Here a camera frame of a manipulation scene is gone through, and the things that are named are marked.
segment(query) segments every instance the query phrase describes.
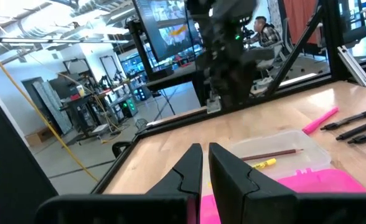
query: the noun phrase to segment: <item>ceiling light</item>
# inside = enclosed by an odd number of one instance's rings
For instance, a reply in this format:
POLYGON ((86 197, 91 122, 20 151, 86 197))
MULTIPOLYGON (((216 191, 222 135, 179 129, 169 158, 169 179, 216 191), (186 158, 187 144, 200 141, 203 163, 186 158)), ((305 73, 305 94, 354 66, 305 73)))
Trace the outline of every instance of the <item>ceiling light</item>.
POLYGON ((79 43, 80 40, 53 40, 53 43, 79 43))
POLYGON ((127 34, 128 29, 118 28, 118 27, 98 27, 92 30, 96 34, 127 34))
POLYGON ((45 39, 22 39, 22 38, 3 38, 3 43, 47 43, 45 39))
POLYGON ((132 10, 134 10, 134 8, 128 9, 128 10, 126 10, 125 12, 121 12, 121 13, 119 13, 119 14, 117 14, 117 15, 111 16, 111 18, 110 18, 110 19, 116 19, 116 18, 118 18, 119 16, 122 16, 122 15, 124 15, 124 14, 126 14, 126 13, 128 13, 128 12, 130 12, 130 11, 132 11, 132 10))
POLYGON ((115 40, 103 40, 103 43, 115 43, 115 40))
POLYGON ((114 40, 114 43, 116 43, 116 44, 127 44, 127 43, 129 43, 129 41, 128 40, 114 40))

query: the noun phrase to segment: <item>pink object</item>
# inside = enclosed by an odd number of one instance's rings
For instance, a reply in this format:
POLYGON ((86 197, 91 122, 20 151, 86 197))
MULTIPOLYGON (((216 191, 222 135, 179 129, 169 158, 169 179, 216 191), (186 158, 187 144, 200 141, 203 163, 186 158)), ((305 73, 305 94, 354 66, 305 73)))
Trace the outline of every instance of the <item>pink object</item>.
POLYGON ((302 131, 305 134, 311 134, 313 131, 315 131, 321 123, 325 122, 328 118, 330 118, 332 115, 336 114, 339 111, 338 107, 334 107, 332 110, 328 111, 326 114, 321 116, 318 119, 315 119, 310 124, 308 124, 306 127, 302 129, 302 131))
POLYGON ((300 193, 366 192, 366 188, 353 179, 353 177, 337 169, 324 169, 316 172, 307 169, 305 173, 297 170, 296 175, 277 181, 300 193))
POLYGON ((214 195, 207 195, 201 199, 200 208, 201 224, 220 224, 218 208, 216 207, 214 195))
MULTIPOLYGON (((277 181, 299 193, 366 192, 366 188, 359 184, 349 174, 337 169, 324 169, 316 172, 307 169, 305 173, 297 170, 296 175, 285 177, 277 181)), ((200 223, 220 224, 214 195, 202 197, 200 223)))

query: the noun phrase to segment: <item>wooden table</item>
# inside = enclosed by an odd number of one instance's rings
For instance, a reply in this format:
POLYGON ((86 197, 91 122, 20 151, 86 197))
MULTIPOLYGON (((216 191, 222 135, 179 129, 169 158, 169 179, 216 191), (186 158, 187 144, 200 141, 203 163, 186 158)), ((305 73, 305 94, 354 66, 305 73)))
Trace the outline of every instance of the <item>wooden table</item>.
MULTIPOLYGON (((331 83, 142 139, 104 193, 145 193, 169 172, 192 143, 201 143, 204 152, 210 142, 229 149, 243 139, 302 129, 333 106, 340 111, 327 123, 365 111, 366 88, 346 82, 331 83)), ((335 168, 348 172, 366 187, 366 144, 350 146, 335 140, 340 133, 364 123, 366 119, 335 131, 316 131, 311 137, 329 152, 335 168)))

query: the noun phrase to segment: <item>pink marker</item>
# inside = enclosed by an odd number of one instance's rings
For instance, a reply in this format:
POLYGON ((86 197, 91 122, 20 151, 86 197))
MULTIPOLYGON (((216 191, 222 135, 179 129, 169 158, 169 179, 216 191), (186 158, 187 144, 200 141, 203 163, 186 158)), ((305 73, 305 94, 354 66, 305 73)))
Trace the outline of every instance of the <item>pink marker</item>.
POLYGON ((314 130, 316 130, 321 123, 325 122, 328 118, 330 118, 332 115, 336 114, 339 111, 338 107, 334 107, 332 110, 326 112, 323 116, 321 116, 318 119, 315 119, 310 124, 308 124, 306 127, 302 128, 302 131, 305 134, 311 134, 314 130))

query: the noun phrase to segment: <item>computer screen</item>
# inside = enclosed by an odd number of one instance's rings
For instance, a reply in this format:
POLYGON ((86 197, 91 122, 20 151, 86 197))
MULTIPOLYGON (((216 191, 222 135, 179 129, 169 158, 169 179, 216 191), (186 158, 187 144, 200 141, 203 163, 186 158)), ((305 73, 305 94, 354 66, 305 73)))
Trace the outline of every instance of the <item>computer screen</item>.
POLYGON ((173 56, 192 45, 201 44, 194 22, 189 20, 187 23, 184 1, 133 2, 157 61, 173 56))

